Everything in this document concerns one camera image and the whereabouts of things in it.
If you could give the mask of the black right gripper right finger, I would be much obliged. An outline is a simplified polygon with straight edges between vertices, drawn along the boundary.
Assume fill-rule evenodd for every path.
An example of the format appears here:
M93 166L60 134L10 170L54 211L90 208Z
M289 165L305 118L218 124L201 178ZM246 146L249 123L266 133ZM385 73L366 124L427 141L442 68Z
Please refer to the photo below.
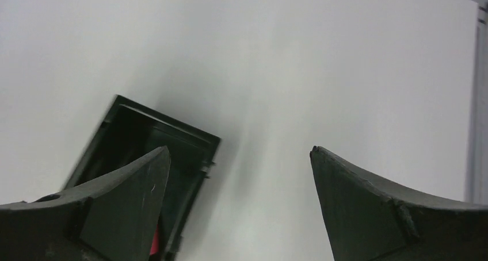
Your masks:
M335 260L486 260L487 207L423 193L315 146L311 167Z

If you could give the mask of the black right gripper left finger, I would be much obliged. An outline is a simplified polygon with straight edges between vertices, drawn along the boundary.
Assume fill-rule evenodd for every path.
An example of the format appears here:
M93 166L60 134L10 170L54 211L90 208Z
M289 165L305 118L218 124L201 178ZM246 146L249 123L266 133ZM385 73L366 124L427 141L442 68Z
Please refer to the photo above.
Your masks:
M2 260L149 260L170 170L159 147L35 202L1 206Z

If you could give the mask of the red handled screwdriver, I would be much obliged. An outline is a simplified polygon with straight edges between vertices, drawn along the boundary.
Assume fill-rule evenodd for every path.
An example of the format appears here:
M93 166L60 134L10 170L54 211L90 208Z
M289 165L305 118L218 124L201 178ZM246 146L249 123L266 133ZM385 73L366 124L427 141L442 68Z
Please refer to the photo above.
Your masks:
M154 255L158 254L158 252L159 252L159 239L160 239L159 225L157 225L154 236L153 236L152 244L151 244L150 256L154 256Z

